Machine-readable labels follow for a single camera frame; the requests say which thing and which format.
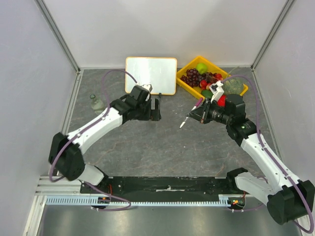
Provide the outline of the orange framed whiteboard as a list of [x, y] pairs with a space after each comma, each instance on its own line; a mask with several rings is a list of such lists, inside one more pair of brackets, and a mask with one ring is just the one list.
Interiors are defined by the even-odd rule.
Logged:
[[176, 93], [176, 58], [128, 57], [126, 58], [125, 92], [135, 85], [152, 86], [151, 94], [174, 95]]

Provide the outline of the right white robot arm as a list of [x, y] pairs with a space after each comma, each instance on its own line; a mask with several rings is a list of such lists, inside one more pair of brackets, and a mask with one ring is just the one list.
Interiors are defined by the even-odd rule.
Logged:
[[206, 99], [187, 116], [201, 124], [211, 121], [226, 126], [227, 133], [258, 165], [267, 181], [253, 177], [243, 168], [228, 172], [225, 187], [230, 193], [240, 190], [254, 196], [268, 209], [275, 222], [282, 225], [302, 216], [312, 216], [315, 187], [302, 181], [270, 149], [256, 124], [246, 117], [242, 96], [232, 94], [223, 107]]

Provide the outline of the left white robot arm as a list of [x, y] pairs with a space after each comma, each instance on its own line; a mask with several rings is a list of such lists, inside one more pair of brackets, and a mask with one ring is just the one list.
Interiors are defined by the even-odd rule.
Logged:
[[151, 90], [150, 84], [135, 85], [129, 94], [112, 101], [108, 108], [84, 126], [68, 134], [57, 133], [49, 154], [49, 175], [57, 170], [69, 181], [88, 182], [96, 193], [104, 193], [108, 188], [108, 176], [95, 165], [86, 164], [83, 155], [105, 134], [127, 121], [159, 121], [159, 99], [154, 100], [155, 108], [152, 109]]

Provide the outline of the red apple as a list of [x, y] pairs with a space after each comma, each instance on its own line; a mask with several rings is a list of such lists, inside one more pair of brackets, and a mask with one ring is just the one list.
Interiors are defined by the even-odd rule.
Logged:
[[226, 100], [226, 95], [222, 95], [220, 97], [220, 99], [217, 101], [217, 105], [220, 107], [224, 107], [225, 106], [225, 100]]

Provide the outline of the green lime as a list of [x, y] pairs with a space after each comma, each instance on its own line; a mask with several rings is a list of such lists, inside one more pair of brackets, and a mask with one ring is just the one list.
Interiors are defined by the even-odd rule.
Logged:
[[202, 90], [201, 95], [204, 96], [205, 98], [212, 98], [213, 93], [210, 90]]

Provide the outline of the netted green melon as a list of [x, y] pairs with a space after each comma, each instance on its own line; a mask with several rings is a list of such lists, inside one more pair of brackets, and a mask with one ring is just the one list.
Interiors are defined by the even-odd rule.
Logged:
[[241, 92], [244, 90], [244, 85], [240, 77], [233, 77], [232, 79], [229, 79], [226, 82], [224, 82], [222, 88], [224, 91], [224, 95], [230, 94], [240, 95]]

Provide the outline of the purple grape bunch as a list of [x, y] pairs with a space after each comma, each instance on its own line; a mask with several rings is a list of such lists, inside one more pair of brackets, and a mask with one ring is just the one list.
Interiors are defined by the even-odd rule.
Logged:
[[180, 80], [185, 82], [187, 85], [189, 85], [192, 88], [200, 87], [198, 76], [200, 76], [200, 74], [195, 68], [188, 69], [186, 73], [180, 77]]

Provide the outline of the red cherry pile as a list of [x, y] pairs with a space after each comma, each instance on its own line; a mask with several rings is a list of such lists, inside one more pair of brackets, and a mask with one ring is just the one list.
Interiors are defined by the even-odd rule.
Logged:
[[206, 72], [200, 76], [198, 76], [199, 79], [199, 86], [202, 90], [209, 90], [209, 87], [211, 84], [216, 83], [219, 80], [222, 80], [223, 77], [220, 73], [211, 73]]

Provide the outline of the clear glass bottle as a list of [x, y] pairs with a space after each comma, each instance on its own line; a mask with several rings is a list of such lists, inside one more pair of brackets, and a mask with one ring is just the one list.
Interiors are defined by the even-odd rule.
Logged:
[[90, 95], [91, 108], [97, 116], [99, 116], [104, 110], [105, 105], [101, 99], [99, 99], [95, 94]]

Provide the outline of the green apple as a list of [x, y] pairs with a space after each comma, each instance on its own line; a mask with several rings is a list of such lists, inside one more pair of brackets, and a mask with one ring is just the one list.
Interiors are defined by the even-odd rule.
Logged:
[[198, 71], [198, 73], [199, 73], [200, 75], [202, 75], [202, 74], [205, 74], [205, 73], [207, 72], [208, 67], [207, 67], [207, 65], [204, 64], [204, 63], [198, 63], [198, 64], [196, 65], [195, 69]]

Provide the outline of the yellow plastic tray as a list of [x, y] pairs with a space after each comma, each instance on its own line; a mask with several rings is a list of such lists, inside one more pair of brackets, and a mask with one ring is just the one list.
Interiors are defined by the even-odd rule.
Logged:
[[197, 99], [210, 96], [210, 84], [224, 80], [235, 70], [225, 72], [202, 56], [195, 57], [177, 72], [177, 84]]

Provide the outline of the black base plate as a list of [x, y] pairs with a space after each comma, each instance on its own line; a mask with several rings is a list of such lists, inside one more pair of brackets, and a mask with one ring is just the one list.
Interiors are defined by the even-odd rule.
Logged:
[[225, 177], [109, 177], [97, 189], [131, 202], [205, 202], [242, 196]]

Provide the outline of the left aluminium frame post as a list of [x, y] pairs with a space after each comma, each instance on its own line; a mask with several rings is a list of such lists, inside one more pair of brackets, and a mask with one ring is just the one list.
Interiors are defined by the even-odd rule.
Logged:
[[48, 9], [48, 6], [46, 5], [45, 1], [44, 0], [34, 0], [34, 2], [36, 3], [39, 10], [41, 11], [44, 19], [46, 20], [46, 23], [50, 27], [54, 37], [56, 38], [57, 42], [59, 43], [62, 51], [66, 55], [71, 66], [73, 67], [73, 69], [78, 74], [81, 71], [80, 66], [78, 65], [77, 61], [75, 60], [69, 46], [67, 45], [67, 43], [66, 43], [59, 27], [57, 26], [57, 23], [55, 22], [50, 10]]

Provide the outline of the aluminium frame post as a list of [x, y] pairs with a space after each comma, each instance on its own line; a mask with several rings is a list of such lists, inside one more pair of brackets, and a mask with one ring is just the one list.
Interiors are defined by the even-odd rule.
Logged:
[[278, 14], [275, 22], [273, 23], [267, 37], [265, 38], [261, 48], [259, 49], [253, 63], [251, 64], [252, 71], [255, 71], [257, 66], [259, 65], [260, 61], [262, 60], [263, 56], [265, 55], [266, 51], [268, 50], [271, 42], [273, 41], [274, 37], [276, 36], [277, 32], [279, 31], [280, 27], [282, 26], [285, 18], [287, 17], [288, 13], [290, 12], [291, 8], [295, 4], [295, 0], [286, 0], [280, 13]]
[[57, 42], [59, 43], [62, 51], [66, 55], [71, 66], [73, 67], [73, 69], [78, 74], [81, 71], [80, 66], [78, 65], [77, 61], [75, 60], [69, 46], [67, 45], [67, 43], [66, 43], [59, 27], [57, 26], [57, 23], [55, 22], [50, 10], [48, 9], [48, 6], [46, 5], [45, 1], [44, 0], [34, 0], [34, 2], [36, 3], [39, 10], [41, 11], [44, 19], [46, 20], [46, 23], [50, 27], [54, 37], [56, 38]]

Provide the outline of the right aluminium frame post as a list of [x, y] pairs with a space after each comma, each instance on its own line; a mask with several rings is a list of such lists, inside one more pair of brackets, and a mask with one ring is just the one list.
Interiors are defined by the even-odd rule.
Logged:
[[274, 37], [276, 36], [277, 32], [279, 31], [280, 27], [282, 26], [285, 18], [287, 17], [288, 13], [290, 12], [291, 8], [295, 4], [295, 0], [286, 0], [280, 13], [278, 14], [275, 22], [273, 23], [267, 37], [265, 38], [261, 48], [259, 49], [253, 63], [251, 64], [252, 71], [255, 71], [257, 66], [259, 65], [260, 61], [262, 60], [263, 56], [265, 55], [266, 51], [268, 50], [271, 42], [273, 41]]

